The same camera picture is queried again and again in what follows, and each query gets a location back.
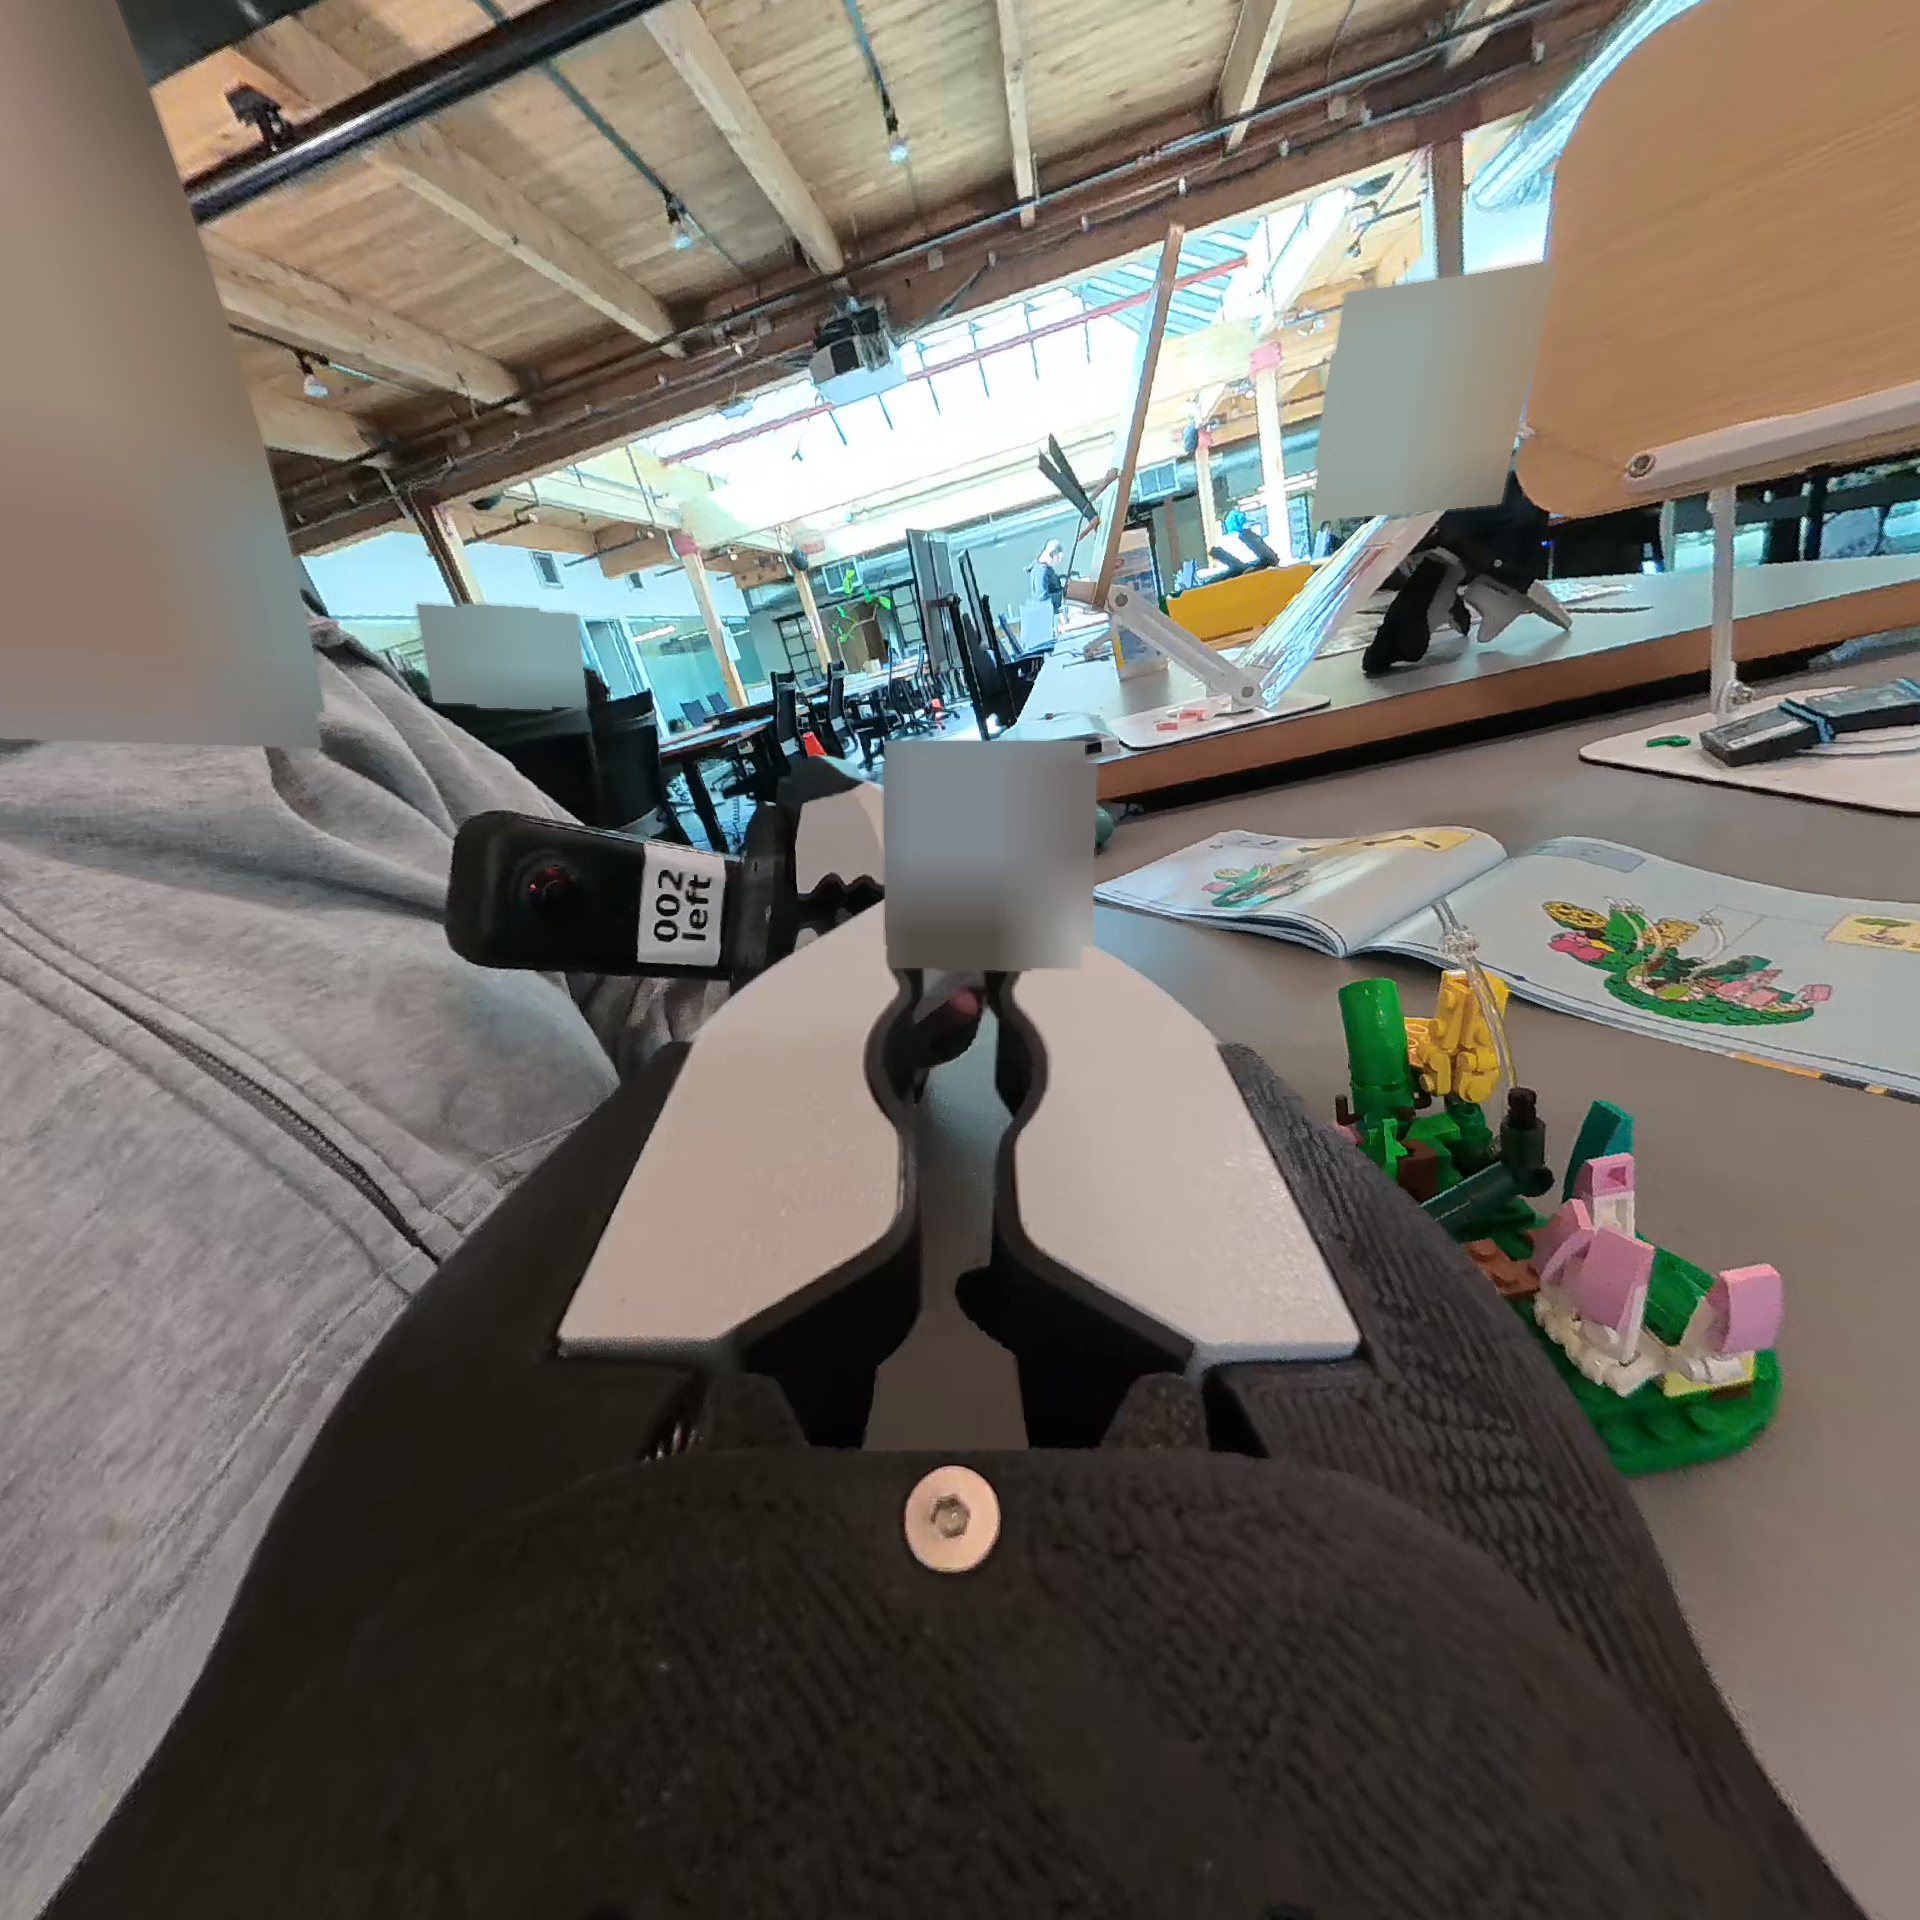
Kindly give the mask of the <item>green potted plant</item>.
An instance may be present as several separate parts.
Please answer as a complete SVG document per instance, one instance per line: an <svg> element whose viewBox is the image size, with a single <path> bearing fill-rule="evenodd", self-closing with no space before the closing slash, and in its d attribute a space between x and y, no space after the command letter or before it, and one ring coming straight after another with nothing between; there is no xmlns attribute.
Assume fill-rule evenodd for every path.
<svg viewBox="0 0 1920 1920"><path fill-rule="evenodd" d="M870 585L858 563L839 560L814 573L820 625L835 662L852 672L886 666L897 657L897 595Z"/></svg>

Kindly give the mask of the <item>black blue battery pack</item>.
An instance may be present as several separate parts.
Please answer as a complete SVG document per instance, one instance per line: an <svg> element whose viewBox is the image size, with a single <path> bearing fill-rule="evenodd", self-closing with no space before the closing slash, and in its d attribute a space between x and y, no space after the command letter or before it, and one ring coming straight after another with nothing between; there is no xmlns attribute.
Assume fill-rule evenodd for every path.
<svg viewBox="0 0 1920 1920"><path fill-rule="evenodd" d="M1913 731L1917 729L1917 681L1888 678L1880 686L1855 686L1817 690L1806 697L1784 699L1781 711L1811 729L1812 743L1835 748L1836 742Z"/></svg>
<svg viewBox="0 0 1920 1920"><path fill-rule="evenodd" d="M1830 727L1811 708L1778 703L1723 718L1697 734L1697 748L1717 767L1741 770L1806 755L1830 739Z"/></svg>

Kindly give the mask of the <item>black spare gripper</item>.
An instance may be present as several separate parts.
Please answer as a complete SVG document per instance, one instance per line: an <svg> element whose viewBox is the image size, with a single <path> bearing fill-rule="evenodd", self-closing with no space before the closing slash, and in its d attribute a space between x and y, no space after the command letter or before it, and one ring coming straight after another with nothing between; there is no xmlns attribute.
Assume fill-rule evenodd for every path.
<svg viewBox="0 0 1920 1920"><path fill-rule="evenodd" d="M1366 678L1429 657L1433 638L1498 638L1515 619L1541 617L1562 635L1569 614L1546 586L1550 512L1523 493L1494 508L1449 509L1395 570L1399 591L1359 656Z"/></svg>

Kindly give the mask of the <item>green lego flower model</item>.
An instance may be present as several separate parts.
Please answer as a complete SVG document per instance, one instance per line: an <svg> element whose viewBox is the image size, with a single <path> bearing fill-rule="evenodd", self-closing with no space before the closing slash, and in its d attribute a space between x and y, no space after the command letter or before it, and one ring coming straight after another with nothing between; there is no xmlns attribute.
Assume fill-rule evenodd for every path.
<svg viewBox="0 0 1920 1920"><path fill-rule="evenodd" d="M1390 979L1346 985L1337 1129L1494 1284L1623 1477L1746 1451L1781 1407L1784 1278L1645 1237L1632 1118L1608 1099L1555 1167L1506 1000L1476 966L1442 974L1424 1019Z"/></svg>

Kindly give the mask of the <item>light wooden panel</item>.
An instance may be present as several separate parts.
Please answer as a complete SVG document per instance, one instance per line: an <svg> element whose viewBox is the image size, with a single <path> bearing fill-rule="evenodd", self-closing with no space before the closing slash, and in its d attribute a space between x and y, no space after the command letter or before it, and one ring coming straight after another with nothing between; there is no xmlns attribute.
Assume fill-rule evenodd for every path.
<svg viewBox="0 0 1920 1920"><path fill-rule="evenodd" d="M1701 3L1550 201L1523 493L1600 515L1917 450L1917 6Z"/></svg>

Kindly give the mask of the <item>person in grey hoodie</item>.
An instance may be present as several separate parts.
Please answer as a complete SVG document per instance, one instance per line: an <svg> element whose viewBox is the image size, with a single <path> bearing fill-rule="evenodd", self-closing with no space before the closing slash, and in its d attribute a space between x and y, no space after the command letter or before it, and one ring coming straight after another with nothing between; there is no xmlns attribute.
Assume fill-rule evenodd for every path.
<svg viewBox="0 0 1920 1920"><path fill-rule="evenodd" d="M319 743L3 743L3 1915L199 1681L405 1305L722 980L489 971L457 831L559 819L307 614Z"/></svg>

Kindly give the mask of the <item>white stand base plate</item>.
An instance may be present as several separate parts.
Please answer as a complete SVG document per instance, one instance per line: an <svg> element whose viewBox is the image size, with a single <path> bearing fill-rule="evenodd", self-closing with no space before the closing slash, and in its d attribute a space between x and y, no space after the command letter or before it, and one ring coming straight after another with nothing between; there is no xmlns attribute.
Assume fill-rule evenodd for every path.
<svg viewBox="0 0 1920 1920"><path fill-rule="evenodd" d="M1593 742L1578 751L1578 760L1597 767L1615 767L1627 774L1651 774L1666 780L1692 780L1715 782L1729 789L1747 789L1757 795L1778 795L1811 803L1836 803L1849 809L1883 811L1883 814L1917 814L1917 729L1913 731L1888 731L1836 742L1835 748L1818 748L1806 755L1792 755L1763 767L1717 767L1697 748L1697 734L1723 718L1735 718L1753 708L1772 708L1784 699L1760 699L1753 705L1726 711L1715 718L1713 711L1667 723L1658 731L1621 731L1602 742ZM1685 731L1692 748L1685 751L1645 751L1645 739Z"/></svg>

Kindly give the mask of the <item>row of black office chairs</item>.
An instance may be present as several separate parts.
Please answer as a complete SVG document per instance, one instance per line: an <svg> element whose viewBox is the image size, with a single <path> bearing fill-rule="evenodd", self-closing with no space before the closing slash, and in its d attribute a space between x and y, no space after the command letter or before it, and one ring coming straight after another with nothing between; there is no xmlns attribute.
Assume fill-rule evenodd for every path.
<svg viewBox="0 0 1920 1920"><path fill-rule="evenodd" d="M820 625L820 600L802 607L799 586L777 591L749 614L738 644L749 689L790 681L790 708L806 743L839 748L873 767L894 739L987 739L956 666L943 666L925 638L919 603L897 595L897 657L867 672L835 662Z"/></svg>

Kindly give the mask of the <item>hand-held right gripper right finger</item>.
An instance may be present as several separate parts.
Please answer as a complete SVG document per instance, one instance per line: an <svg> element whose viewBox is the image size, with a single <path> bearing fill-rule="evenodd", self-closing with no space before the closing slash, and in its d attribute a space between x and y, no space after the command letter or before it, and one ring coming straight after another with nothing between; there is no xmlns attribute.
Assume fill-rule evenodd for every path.
<svg viewBox="0 0 1920 1920"><path fill-rule="evenodd" d="M1211 1032L1116 957L1008 980L1008 1246L1199 1377L1359 1330Z"/></svg>

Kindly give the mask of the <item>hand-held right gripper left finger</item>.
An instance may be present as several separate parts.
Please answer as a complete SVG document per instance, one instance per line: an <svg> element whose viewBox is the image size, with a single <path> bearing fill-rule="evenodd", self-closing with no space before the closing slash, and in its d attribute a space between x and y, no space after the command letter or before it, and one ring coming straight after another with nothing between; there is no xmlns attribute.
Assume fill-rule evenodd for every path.
<svg viewBox="0 0 1920 1920"><path fill-rule="evenodd" d="M738 1358L904 1228L904 1007L883 927L835 927L707 1019L562 1309L562 1358Z"/></svg>

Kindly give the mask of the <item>yellow storage bin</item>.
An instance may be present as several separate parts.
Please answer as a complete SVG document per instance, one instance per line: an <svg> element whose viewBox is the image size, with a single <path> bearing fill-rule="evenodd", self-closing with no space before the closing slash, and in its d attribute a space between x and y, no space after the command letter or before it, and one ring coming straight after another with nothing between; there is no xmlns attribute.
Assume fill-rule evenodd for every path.
<svg viewBox="0 0 1920 1920"><path fill-rule="evenodd" d="M1168 617L1209 646L1267 628L1313 580L1313 563L1282 563L1190 585L1168 595Z"/></svg>

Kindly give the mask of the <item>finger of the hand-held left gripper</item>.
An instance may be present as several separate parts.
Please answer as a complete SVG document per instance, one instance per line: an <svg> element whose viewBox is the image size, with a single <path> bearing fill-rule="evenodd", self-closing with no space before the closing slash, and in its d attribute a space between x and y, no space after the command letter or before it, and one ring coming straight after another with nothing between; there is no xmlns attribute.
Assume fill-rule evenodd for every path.
<svg viewBox="0 0 1920 1920"><path fill-rule="evenodd" d="M883 785L790 780L799 920L845 923L883 900Z"/></svg>

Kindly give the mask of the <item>lego instruction booklet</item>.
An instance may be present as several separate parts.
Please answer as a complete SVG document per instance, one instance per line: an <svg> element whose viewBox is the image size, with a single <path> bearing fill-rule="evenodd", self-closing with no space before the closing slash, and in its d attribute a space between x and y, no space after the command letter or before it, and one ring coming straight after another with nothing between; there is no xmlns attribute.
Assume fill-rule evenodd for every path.
<svg viewBox="0 0 1920 1920"><path fill-rule="evenodd" d="M1555 1013L1917 1102L1917 908L1827 897L1593 837L1221 831L1092 897L1331 957L1477 966Z"/></svg>

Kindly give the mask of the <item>ceiling projector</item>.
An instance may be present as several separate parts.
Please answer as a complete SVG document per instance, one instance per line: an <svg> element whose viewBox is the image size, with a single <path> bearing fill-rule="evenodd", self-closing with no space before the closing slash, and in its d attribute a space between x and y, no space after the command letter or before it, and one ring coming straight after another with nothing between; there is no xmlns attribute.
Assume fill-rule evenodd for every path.
<svg viewBox="0 0 1920 1920"><path fill-rule="evenodd" d="M894 391L906 379L883 303L855 303L814 327L806 361L824 407L851 407Z"/></svg>

